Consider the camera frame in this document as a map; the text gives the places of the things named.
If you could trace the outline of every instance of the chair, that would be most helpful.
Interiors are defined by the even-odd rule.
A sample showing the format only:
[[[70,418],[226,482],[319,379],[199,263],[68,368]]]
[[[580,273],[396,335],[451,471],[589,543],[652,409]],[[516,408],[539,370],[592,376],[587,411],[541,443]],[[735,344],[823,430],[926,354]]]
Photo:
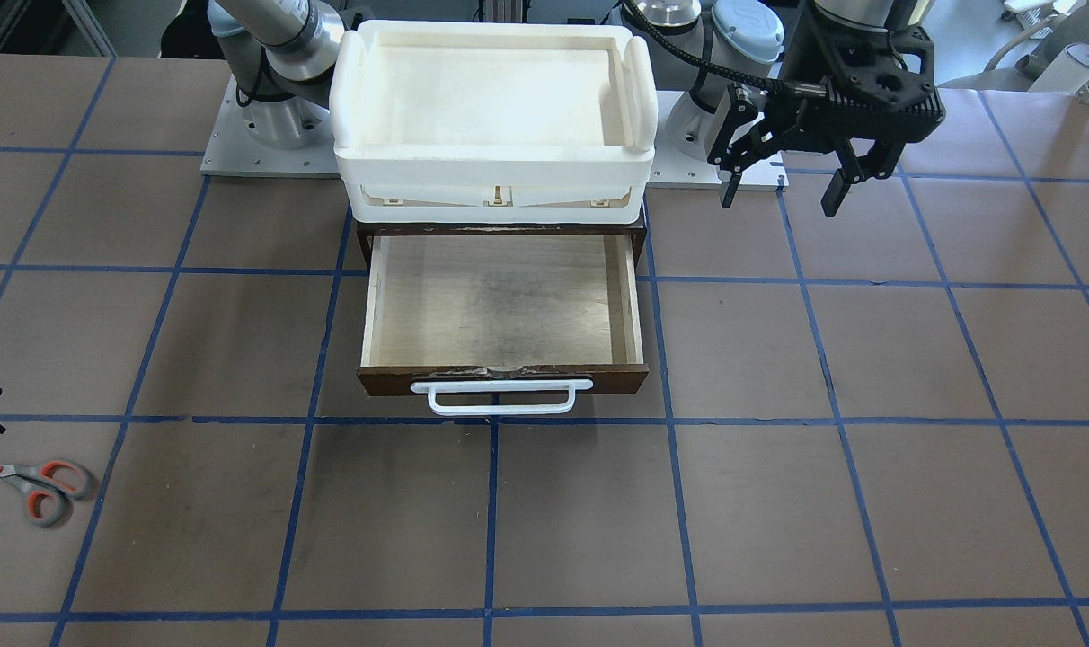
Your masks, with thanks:
[[[1051,34],[1040,40],[1032,52],[1026,53],[1008,69],[996,70],[996,64],[1005,54],[1028,40],[1033,33],[1049,26]],[[964,87],[971,90],[1027,90],[1044,73],[1051,61],[1060,57],[1066,46],[1076,42],[1089,45],[1089,0],[1074,12],[1052,13],[1043,17],[1038,24],[1032,25],[1032,28],[1026,29],[1001,48],[981,73],[956,78],[940,86]]]

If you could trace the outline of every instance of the metal mounting plate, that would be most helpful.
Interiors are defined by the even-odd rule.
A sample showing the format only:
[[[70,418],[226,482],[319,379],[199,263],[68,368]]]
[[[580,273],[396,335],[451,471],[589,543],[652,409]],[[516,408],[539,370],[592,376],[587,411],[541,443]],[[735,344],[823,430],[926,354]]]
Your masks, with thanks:
[[[244,111],[234,99],[236,83],[231,77],[221,98],[213,131],[200,160],[204,175],[232,178],[339,178],[332,152],[332,131],[328,110],[313,106],[318,122],[314,142],[286,151],[261,144],[248,132]]]
[[[660,102],[660,113],[656,123],[656,157],[652,160],[648,185],[654,188],[720,187],[721,179],[717,175],[714,166],[689,158],[669,141],[664,122],[681,95],[684,95],[684,91],[671,89],[656,91],[656,99]],[[743,173],[741,181],[742,192],[775,192],[782,185],[784,187],[788,185],[788,174],[783,170],[783,158],[780,152],[752,164]]]

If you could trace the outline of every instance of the floor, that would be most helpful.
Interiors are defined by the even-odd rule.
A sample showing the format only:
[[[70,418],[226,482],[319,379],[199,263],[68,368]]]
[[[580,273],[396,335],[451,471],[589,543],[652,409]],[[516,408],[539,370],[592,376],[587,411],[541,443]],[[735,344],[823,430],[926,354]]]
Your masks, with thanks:
[[[0,483],[0,645],[1089,645],[1087,108],[650,192],[639,393],[453,422],[356,380],[339,182],[199,175],[225,78],[0,54],[0,460],[100,479]]]

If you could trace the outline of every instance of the scissors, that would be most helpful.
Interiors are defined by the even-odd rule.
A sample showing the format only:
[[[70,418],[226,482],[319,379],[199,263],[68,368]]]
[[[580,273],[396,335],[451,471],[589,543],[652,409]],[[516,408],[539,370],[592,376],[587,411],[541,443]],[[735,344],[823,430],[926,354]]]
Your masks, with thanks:
[[[59,478],[69,472],[71,485]],[[51,460],[44,465],[8,465],[0,463],[0,479],[26,496],[28,520],[35,526],[48,528],[61,521],[70,500],[84,499],[94,490],[94,476],[85,467],[68,460]]]

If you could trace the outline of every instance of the cable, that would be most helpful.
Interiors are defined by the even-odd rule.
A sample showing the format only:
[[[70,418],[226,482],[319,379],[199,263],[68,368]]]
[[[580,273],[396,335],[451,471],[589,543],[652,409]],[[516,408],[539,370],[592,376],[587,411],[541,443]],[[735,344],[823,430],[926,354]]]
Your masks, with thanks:
[[[254,91],[249,95],[248,91],[245,94],[245,100],[241,100],[241,85],[236,85],[233,88],[234,99],[237,101],[238,108],[248,108],[249,103],[254,102],[254,97],[256,97],[257,87],[260,86],[260,82],[265,78],[265,70],[269,66],[269,54],[265,52],[265,48],[260,49],[260,62],[257,63],[257,78],[254,80],[253,86],[249,86],[249,91]]]
[[[901,65],[901,70],[907,71],[907,61],[903,60],[903,54],[897,52],[892,45],[892,29],[889,29],[889,53],[892,54],[893,60],[896,64]]]
[[[617,3],[613,4],[613,8],[609,10],[609,13],[605,13],[604,17],[601,17],[601,24],[605,24],[607,22],[609,22],[609,19],[613,16],[613,9],[619,8],[619,5],[623,3],[624,0],[617,0]]]
[[[661,48],[668,49],[669,53],[673,54],[673,57],[676,57],[677,59],[681,59],[681,61],[696,66],[697,69],[708,71],[709,74],[713,74],[714,76],[758,87],[761,90],[766,89],[769,90],[770,94],[785,94],[787,90],[787,86],[779,80],[763,78],[752,76],[752,74],[745,74],[742,71],[730,70],[726,69],[726,66],[721,66],[717,63],[706,61],[700,57],[696,57],[696,54],[685,52],[684,49],[676,48],[671,40],[665,38],[664,35],[660,33],[660,29],[656,25],[650,23],[648,19],[639,12],[639,9],[636,8],[635,0],[622,0],[622,4],[620,4],[620,7],[624,13],[628,14],[626,17],[633,24],[639,26],[639,28],[641,28],[645,34],[652,37],[652,40],[654,40]]]

